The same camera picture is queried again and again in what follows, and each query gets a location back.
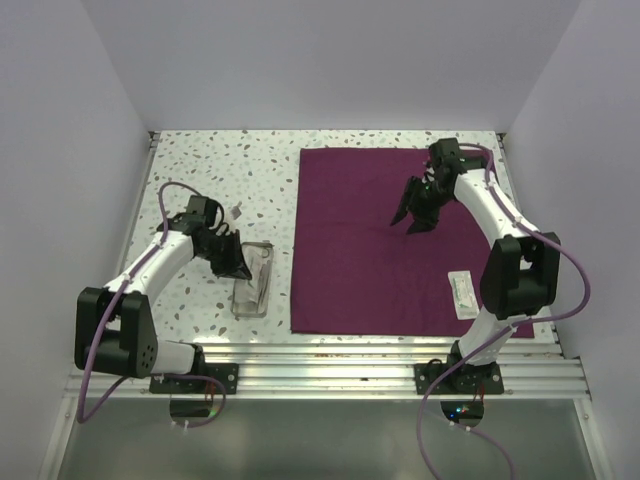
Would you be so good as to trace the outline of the metal instrument tray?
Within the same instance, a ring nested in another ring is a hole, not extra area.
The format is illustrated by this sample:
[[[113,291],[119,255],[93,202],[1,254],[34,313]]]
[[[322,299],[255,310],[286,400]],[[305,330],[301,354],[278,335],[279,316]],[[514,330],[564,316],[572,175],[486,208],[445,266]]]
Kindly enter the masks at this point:
[[[244,242],[242,252],[251,278],[235,280],[231,312],[236,318],[264,318],[269,305],[274,246],[269,242]]]

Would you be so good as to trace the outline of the purple surgical cloth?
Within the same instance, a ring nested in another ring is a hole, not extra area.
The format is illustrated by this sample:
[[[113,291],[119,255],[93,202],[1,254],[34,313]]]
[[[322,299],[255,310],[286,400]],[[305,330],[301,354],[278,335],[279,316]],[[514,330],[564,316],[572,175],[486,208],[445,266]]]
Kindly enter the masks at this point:
[[[477,284],[490,245],[458,202],[428,233],[408,234],[396,213],[425,149],[320,148],[300,152],[293,247],[291,329],[300,334],[463,335],[449,282]]]

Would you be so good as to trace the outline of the suture packet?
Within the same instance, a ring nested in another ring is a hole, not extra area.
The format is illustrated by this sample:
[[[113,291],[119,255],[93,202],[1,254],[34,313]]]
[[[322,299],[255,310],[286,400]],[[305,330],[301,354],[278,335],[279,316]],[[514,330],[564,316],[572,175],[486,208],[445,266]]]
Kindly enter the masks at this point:
[[[452,291],[454,310],[458,320],[473,320],[480,309],[475,295],[470,271],[453,271],[448,273]]]
[[[236,280],[233,288],[232,312],[238,316],[259,317],[266,310],[267,280]]]

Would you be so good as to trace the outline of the steel hemostat scissors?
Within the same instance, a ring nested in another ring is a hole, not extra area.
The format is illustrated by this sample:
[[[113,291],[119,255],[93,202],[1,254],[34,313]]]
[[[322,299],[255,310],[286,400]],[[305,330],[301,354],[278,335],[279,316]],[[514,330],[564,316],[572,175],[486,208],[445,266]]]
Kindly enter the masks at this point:
[[[263,267],[270,260],[270,251],[265,248],[252,248],[249,251],[249,267],[254,277],[260,275]]]

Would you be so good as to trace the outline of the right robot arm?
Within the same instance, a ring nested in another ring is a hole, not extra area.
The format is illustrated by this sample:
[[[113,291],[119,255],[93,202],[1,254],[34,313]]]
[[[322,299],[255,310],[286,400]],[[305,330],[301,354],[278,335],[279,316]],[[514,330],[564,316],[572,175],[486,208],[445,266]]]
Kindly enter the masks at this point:
[[[521,217],[499,186],[486,148],[445,138],[431,144],[428,155],[424,175],[409,178],[392,221],[410,216],[409,234],[431,232],[441,209],[457,201],[472,215],[491,250],[480,278],[478,315],[445,361],[415,366],[416,389],[420,394],[501,394],[500,350],[517,331],[518,321],[538,314],[556,298],[559,239]]]

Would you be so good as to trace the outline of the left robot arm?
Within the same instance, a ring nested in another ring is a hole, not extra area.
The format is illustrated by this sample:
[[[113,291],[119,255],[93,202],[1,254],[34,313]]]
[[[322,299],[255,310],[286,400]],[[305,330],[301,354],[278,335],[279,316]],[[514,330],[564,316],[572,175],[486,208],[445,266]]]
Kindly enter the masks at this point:
[[[208,379],[202,349],[158,339],[152,306],[168,283],[194,259],[219,278],[250,280],[239,232],[225,221],[219,202],[193,195],[186,209],[165,218],[151,244],[118,277],[78,296],[75,366],[119,377],[172,375],[185,392]]]

